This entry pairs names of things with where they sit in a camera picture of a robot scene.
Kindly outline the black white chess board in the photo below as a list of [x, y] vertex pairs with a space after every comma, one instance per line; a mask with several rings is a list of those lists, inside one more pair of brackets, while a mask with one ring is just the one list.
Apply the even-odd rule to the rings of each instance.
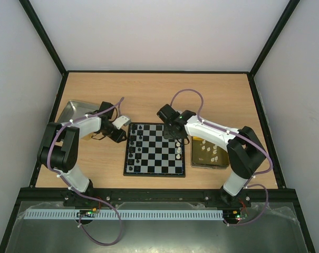
[[165, 139], [162, 123], [131, 123], [125, 151], [124, 176], [186, 176], [185, 147]]

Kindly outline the gold metal tin tray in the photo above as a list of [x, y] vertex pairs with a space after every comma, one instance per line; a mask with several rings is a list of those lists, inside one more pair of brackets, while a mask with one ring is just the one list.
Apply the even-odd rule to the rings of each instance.
[[229, 165], [228, 153], [224, 149], [199, 137], [192, 137], [192, 167], [225, 170]]

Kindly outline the silver metal tin tray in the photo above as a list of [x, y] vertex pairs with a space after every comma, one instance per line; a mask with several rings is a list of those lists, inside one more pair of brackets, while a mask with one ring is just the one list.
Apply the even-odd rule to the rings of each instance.
[[62, 110], [57, 123], [64, 123], [70, 119], [77, 119], [84, 116], [88, 112], [97, 110], [99, 106], [97, 104], [85, 103], [80, 101], [68, 101], [64, 109]]

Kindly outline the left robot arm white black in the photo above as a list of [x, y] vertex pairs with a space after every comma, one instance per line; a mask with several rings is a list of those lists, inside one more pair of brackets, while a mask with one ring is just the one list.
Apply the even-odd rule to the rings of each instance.
[[131, 120], [121, 113], [123, 100], [121, 98], [115, 105], [102, 102], [95, 111], [61, 123], [51, 122], [46, 126], [37, 160], [81, 198], [108, 205], [95, 196], [92, 181], [83, 174], [77, 163], [79, 142], [90, 134], [102, 134], [115, 143], [125, 141], [127, 134], [122, 127], [130, 124]]

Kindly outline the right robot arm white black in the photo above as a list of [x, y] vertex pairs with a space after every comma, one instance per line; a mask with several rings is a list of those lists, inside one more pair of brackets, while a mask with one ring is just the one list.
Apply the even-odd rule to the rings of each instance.
[[239, 193], [253, 177], [267, 157], [254, 130], [250, 127], [235, 129], [205, 120], [195, 112], [182, 113], [164, 105], [157, 116], [164, 123], [166, 139], [185, 140], [199, 137], [225, 150], [232, 172], [220, 188], [220, 201], [230, 207], [239, 200]]

